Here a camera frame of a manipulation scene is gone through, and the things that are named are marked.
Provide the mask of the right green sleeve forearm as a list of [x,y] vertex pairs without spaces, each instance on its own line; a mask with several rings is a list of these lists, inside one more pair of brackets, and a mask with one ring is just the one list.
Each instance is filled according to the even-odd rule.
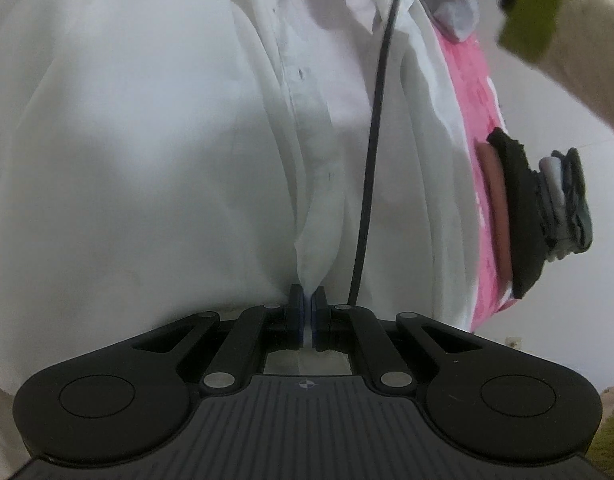
[[500,0],[498,45],[614,130],[614,0]]

